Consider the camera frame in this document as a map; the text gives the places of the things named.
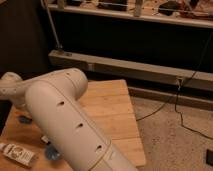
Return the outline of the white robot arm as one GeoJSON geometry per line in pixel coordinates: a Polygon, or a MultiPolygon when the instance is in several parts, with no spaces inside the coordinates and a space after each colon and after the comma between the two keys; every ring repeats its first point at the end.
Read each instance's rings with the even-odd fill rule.
{"type": "Polygon", "coordinates": [[[74,171],[132,171],[131,162],[78,103],[85,74],[58,70],[28,80],[14,72],[0,77],[0,99],[26,109],[74,171]]]}

